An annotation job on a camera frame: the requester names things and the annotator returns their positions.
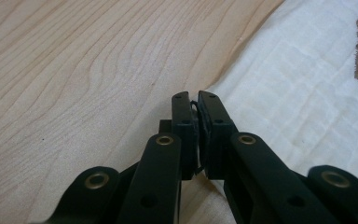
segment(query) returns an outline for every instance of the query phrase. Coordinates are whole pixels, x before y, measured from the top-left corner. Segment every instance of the mounting hole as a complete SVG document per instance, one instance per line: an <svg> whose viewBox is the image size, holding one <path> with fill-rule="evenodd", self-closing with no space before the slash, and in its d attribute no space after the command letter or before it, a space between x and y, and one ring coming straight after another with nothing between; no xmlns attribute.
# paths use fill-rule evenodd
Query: mounting hole
<svg viewBox="0 0 358 224"><path fill-rule="evenodd" d="M325 182L341 189L348 188L351 185L351 182L345 176L334 171L323 171L322 178Z"/></svg>
<svg viewBox="0 0 358 224"><path fill-rule="evenodd" d="M156 139L157 144L162 146L170 145L173 142L173 138L169 136L161 136Z"/></svg>
<svg viewBox="0 0 358 224"><path fill-rule="evenodd" d="M250 135L241 135L238 137L238 140L246 145L252 145L255 143L255 139Z"/></svg>
<svg viewBox="0 0 358 224"><path fill-rule="evenodd" d="M109 181L109 175L104 172L97 172L93 175L89 175L84 185L88 189L100 189L101 187L105 186Z"/></svg>
<svg viewBox="0 0 358 224"><path fill-rule="evenodd" d="M141 205L143 207L151 208L151 207L156 206L156 204L158 204L158 199L157 199L156 195L154 195L154 194L145 195L141 199Z"/></svg>
<svg viewBox="0 0 358 224"><path fill-rule="evenodd" d="M287 202L294 207L304 207L305 206L304 199L302 199L301 197L299 197L297 195L289 197L287 199Z"/></svg>

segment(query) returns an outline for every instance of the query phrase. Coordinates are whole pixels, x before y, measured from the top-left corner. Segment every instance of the wood grain surface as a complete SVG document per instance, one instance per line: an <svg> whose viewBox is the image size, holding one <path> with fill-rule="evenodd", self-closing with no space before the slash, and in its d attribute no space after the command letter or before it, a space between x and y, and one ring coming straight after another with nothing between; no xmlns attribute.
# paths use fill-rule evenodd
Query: wood grain surface
<svg viewBox="0 0 358 224"><path fill-rule="evenodd" d="M0 223L47 219L84 170L137 162L171 96L214 83L281 0L0 0ZM232 223L203 175L181 223Z"/></svg>

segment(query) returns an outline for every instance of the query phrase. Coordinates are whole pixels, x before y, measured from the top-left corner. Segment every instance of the wooden table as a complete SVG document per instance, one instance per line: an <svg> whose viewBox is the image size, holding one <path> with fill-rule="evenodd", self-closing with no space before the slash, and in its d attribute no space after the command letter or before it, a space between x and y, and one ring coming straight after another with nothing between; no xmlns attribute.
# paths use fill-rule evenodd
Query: wooden table
<svg viewBox="0 0 358 224"><path fill-rule="evenodd" d="M0 1L0 223L43 221L82 171L137 162L171 96L214 83L280 2ZM203 175L181 207L234 222Z"/></svg>

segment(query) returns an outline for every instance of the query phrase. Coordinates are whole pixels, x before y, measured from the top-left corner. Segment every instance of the white fabric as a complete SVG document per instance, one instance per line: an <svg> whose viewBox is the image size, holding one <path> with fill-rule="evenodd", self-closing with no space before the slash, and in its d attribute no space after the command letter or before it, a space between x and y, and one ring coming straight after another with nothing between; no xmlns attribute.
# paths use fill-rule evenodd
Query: white fabric
<svg viewBox="0 0 358 224"><path fill-rule="evenodd" d="M208 91L289 168L329 164L358 177L357 19L358 1L287 0Z"/></svg>

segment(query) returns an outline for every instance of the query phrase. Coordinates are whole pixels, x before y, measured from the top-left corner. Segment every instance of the metal grommet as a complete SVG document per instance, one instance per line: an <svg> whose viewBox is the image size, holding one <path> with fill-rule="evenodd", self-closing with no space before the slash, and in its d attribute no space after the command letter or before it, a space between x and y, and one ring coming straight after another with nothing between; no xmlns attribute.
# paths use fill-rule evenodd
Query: metal grommet
<svg viewBox="0 0 358 224"><path fill-rule="evenodd" d="M157 144L162 146L170 145L173 142L173 138L169 136L160 136L156 139Z"/></svg>
<svg viewBox="0 0 358 224"><path fill-rule="evenodd" d="M246 145L252 145L255 143L255 139L250 135L241 135L238 137L238 141Z"/></svg>
<svg viewBox="0 0 358 224"><path fill-rule="evenodd" d="M109 181L109 175L104 172L97 172L87 177L84 185L88 189L100 189Z"/></svg>
<svg viewBox="0 0 358 224"><path fill-rule="evenodd" d="M337 188L348 188L351 182L343 175L340 175L334 171L323 171L322 178L325 182L337 187Z"/></svg>

